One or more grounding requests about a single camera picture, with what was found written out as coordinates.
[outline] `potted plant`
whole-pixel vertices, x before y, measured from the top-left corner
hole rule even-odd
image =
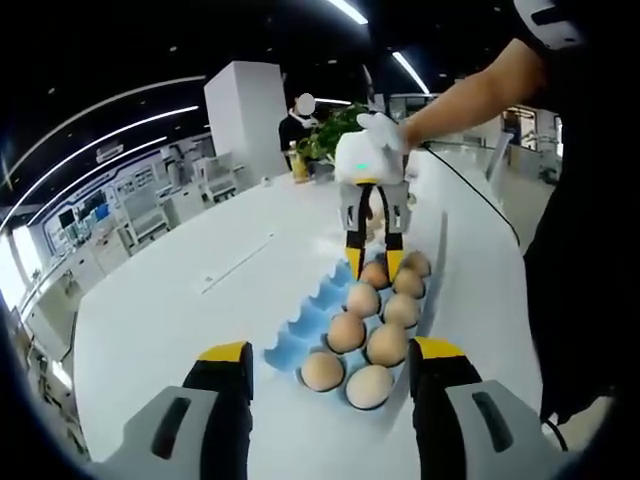
[[[333,164],[336,147],[342,135],[362,130],[357,121],[357,117],[361,113],[367,113],[367,108],[359,103],[334,113],[326,122],[314,128],[308,138],[298,143],[296,147],[298,153],[303,158],[312,158]]]

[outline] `brown egg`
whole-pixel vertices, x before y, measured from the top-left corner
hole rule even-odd
[[[422,252],[411,252],[405,260],[405,265],[421,277],[431,275],[431,263]]]
[[[380,296],[367,283],[356,283],[349,289],[347,310],[360,318],[375,315],[380,310]]]
[[[410,268],[400,269],[393,281],[393,289],[396,293],[404,293],[413,298],[422,298],[424,295],[422,279]]]
[[[356,408],[370,410],[382,405],[393,387],[393,375],[380,365],[369,365],[351,375],[347,399]]]
[[[315,352],[307,357],[300,370],[302,381],[316,392],[326,392],[340,383],[344,378],[342,363],[327,352]]]
[[[392,296],[384,306],[384,322],[395,323],[402,328],[413,327],[418,323],[419,316],[418,303],[413,297],[404,293]]]
[[[355,350],[364,343],[365,328],[360,317],[351,312],[336,315],[331,320],[327,343],[336,353]]]
[[[407,355],[407,336],[404,328],[388,323],[379,327],[367,344],[367,357],[373,365],[393,367]]]
[[[376,290],[381,290],[389,286],[389,277],[382,265],[378,262],[371,262],[362,269],[360,281],[368,283]]]

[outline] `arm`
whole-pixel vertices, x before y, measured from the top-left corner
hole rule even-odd
[[[540,57],[514,39],[485,70],[455,84],[405,122],[409,147],[488,122],[529,99],[544,83]]]

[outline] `person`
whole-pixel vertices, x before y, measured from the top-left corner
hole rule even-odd
[[[299,97],[296,96],[293,107],[289,109],[286,118],[280,122],[280,126],[278,127],[280,151],[284,155],[289,170],[291,170],[291,159],[289,158],[291,142],[294,141],[298,143],[302,139],[309,137],[309,135],[311,135],[311,129],[318,125],[318,121],[314,117],[300,113],[298,109],[298,99]]]
[[[530,329],[543,381],[541,418],[555,413],[559,423],[620,380],[615,341],[598,326],[613,299],[604,292],[590,295],[596,275],[591,256],[607,233],[593,228],[594,213],[606,207],[594,194],[602,177],[591,139],[600,133],[588,99],[602,84],[596,71],[601,67],[595,66],[599,49],[587,35],[595,17],[581,10],[595,7],[586,3],[514,0],[513,39],[487,68],[400,126],[382,114],[359,118],[381,145],[407,153],[427,139],[480,125],[525,102],[560,115],[561,178],[524,256]]]

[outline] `wire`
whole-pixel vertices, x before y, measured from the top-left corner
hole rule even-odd
[[[436,157],[438,160],[440,160],[442,163],[444,163],[444,164],[449,168],[449,170],[451,170],[453,173],[455,173],[455,174],[458,176],[458,178],[459,178],[460,180],[462,180],[464,183],[466,183],[466,184],[469,186],[469,188],[471,188],[471,190],[473,190],[474,192],[476,192],[476,193],[478,194],[478,196],[479,196],[480,198],[482,198],[482,199],[487,203],[487,205],[489,205],[489,206],[493,209],[493,211],[494,211],[494,212],[496,212],[496,213],[498,214],[498,216],[499,216],[502,220],[504,220],[504,222],[505,222],[507,225],[509,225],[509,228],[511,228],[511,230],[513,231],[513,235],[516,237],[516,241],[518,242],[518,246],[520,246],[520,236],[518,235],[518,232],[516,232],[515,227],[514,227],[514,226],[511,224],[511,222],[507,219],[507,217],[505,217],[505,216],[502,214],[502,212],[501,212],[500,210],[498,210],[498,209],[495,207],[495,205],[494,205],[493,203],[491,203],[491,202],[487,199],[487,197],[485,197],[482,193],[480,193],[480,191],[479,191],[476,187],[474,187],[474,186],[471,184],[471,182],[469,182],[469,181],[468,181],[466,178],[464,178],[464,177],[463,177],[463,176],[462,176],[462,175],[461,175],[461,174],[460,174],[460,173],[459,173],[455,168],[453,168],[453,167],[449,164],[449,162],[447,162],[444,158],[442,158],[442,157],[441,157],[440,155],[438,155],[436,152],[434,152],[433,150],[431,150],[429,147],[426,147],[426,149],[427,149],[427,151],[428,151],[429,153],[431,153],[431,155],[433,155],[433,156],[434,156],[434,157]]]
[[[560,444],[560,448],[562,449],[562,451],[563,452],[568,452],[569,451],[569,447],[567,447],[567,442],[564,440],[564,437],[562,436],[562,433],[560,433],[560,429],[555,425],[555,423],[553,423],[549,419],[544,420],[542,423],[547,425],[551,429],[553,434],[558,439],[558,443]]]

